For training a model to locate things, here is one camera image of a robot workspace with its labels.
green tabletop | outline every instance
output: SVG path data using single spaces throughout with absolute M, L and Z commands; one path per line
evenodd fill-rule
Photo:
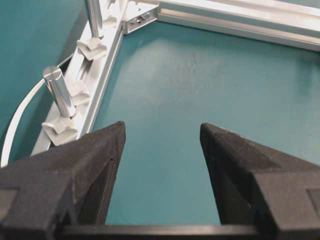
M 77 0 L 1 4 L 3 136 L 43 68 L 72 52 L 84 11 Z M 319 93 L 317 52 L 161 22 L 126 36 L 94 126 L 126 124 L 106 222 L 219 223 L 199 141 L 203 122 L 320 164 Z M 23 115 L 11 161 L 30 154 L 49 100 L 43 88 Z

bolt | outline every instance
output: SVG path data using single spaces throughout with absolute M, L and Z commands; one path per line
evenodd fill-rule
M 143 20 L 147 20 L 150 18 L 150 12 L 146 12 L 140 16 Z

white plastic clip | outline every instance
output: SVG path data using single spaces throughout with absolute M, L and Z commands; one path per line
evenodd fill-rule
M 68 91 L 75 106 L 86 104 L 90 100 L 90 93 L 81 80 L 77 80 L 74 85 L 68 87 Z
M 77 139 L 78 130 L 69 117 L 58 116 L 51 122 L 43 122 L 42 128 L 55 146 Z
M 76 45 L 89 61 L 101 58 L 107 54 L 107 46 L 98 37 L 91 37 L 86 41 L 78 40 Z

metal cylinder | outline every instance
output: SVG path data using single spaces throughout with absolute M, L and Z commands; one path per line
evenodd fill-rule
M 66 118 L 75 115 L 76 108 L 72 102 L 61 69 L 57 66 L 48 66 L 43 71 L 43 78 L 61 115 Z
M 102 38 L 104 36 L 104 31 L 99 0 L 84 0 L 84 4 L 92 37 Z

white cable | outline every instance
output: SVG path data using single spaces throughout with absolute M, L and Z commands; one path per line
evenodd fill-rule
M 60 62 L 57 67 L 61 67 L 66 61 L 68 61 L 73 54 L 68 56 L 65 60 Z M 32 89 L 31 91 L 25 96 L 25 98 L 22 100 L 18 108 L 16 109 L 11 122 L 9 124 L 8 130 L 6 131 L 3 148 L 2 148 L 2 154 L 1 154 L 1 163 L 0 168 L 6 167 L 8 165 L 10 151 L 12 147 L 12 143 L 16 134 L 16 130 L 18 127 L 18 124 L 20 122 L 20 119 L 22 117 L 22 114 L 24 113 L 26 107 L 30 103 L 31 99 L 36 95 L 38 90 L 42 87 L 42 85 L 45 83 L 45 80 L 42 78 Z

